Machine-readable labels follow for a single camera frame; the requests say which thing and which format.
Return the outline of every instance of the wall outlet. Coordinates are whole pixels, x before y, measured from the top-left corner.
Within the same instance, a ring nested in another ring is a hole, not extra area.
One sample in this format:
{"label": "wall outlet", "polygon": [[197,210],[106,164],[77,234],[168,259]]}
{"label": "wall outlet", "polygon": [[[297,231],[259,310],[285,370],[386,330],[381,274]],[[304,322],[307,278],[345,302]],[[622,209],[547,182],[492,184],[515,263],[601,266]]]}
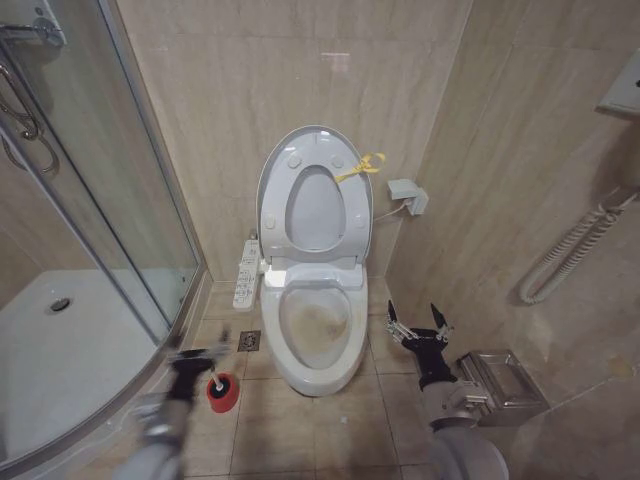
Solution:
{"label": "wall outlet", "polygon": [[389,180],[387,182],[391,200],[411,200],[407,205],[407,210],[411,215],[420,215],[427,207],[429,197],[427,192],[418,187],[412,180],[401,178],[400,180]]}
{"label": "wall outlet", "polygon": [[640,50],[636,50],[598,104],[617,113],[640,115]]}
{"label": "wall outlet", "polygon": [[413,198],[411,203],[407,205],[407,210],[411,215],[422,215],[427,203],[429,203],[429,196],[422,188],[418,188],[418,194]]}

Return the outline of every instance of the yellow tie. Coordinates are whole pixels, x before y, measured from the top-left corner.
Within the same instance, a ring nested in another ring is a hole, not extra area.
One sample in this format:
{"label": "yellow tie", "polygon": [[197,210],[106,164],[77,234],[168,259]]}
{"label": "yellow tie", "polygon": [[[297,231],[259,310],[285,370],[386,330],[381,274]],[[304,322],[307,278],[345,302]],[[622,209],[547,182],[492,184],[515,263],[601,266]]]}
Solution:
{"label": "yellow tie", "polygon": [[[380,160],[380,163],[378,164],[377,167],[371,165],[371,160],[374,157]],[[348,178],[348,177],[350,177],[352,175],[357,175],[357,174],[362,173],[362,172],[365,172],[365,173],[378,173],[380,171],[380,166],[386,160],[387,160],[387,157],[385,156],[384,153],[367,153],[364,157],[362,157],[360,159],[360,163],[358,163],[358,165],[353,167],[353,169],[350,172],[347,172],[347,173],[345,173],[343,175],[336,175],[336,177],[335,177],[336,183],[340,183],[345,178]]]}

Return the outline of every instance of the shower drain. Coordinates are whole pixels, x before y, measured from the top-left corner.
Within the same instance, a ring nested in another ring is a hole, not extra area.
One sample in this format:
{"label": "shower drain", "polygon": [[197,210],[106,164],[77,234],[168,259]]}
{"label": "shower drain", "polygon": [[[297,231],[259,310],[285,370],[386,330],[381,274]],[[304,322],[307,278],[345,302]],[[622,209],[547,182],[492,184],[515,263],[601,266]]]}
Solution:
{"label": "shower drain", "polygon": [[51,305],[49,305],[49,313],[60,313],[66,310],[71,305],[71,299],[69,297],[59,298]]}
{"label": "shower drain", "polygon": [[260,330],[240,332],[239,352],[257,352],[260,350]]}

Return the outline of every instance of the shower hose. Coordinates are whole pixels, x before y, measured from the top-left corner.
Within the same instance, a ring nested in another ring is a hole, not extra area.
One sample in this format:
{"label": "shower hose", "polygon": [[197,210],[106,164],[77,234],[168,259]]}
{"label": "shower hose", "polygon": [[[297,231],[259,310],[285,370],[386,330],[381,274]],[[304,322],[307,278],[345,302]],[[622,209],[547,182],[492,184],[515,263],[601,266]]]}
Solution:
{"label": "shower hose", "polygon": [[[546,299],[615,225],[625,208],[638,198],[638,195],[639,192],[634,192],[622,203],[613,207],[604,208],[602,204],[599,204],[594,210],[587,213],[522,279],[519,289],[520,300],[527,305],[534,305]],[[533,285],[551,265],[560,260],[560,265],[555,272],[535,292],[532,292]]]}

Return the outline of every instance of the toilet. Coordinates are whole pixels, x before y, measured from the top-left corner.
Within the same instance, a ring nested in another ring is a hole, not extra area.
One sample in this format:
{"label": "toilet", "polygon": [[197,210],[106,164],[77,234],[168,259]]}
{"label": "toilet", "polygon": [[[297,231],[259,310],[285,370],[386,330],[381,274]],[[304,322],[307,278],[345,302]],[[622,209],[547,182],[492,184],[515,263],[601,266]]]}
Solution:
{"label": "toilet", "polygon": [[359,161],[342,134],[307,126],[280,141],[260,176],[263,332],[279,373],[307,396],[344,387],[364,351],[371,183],[334,180]]}

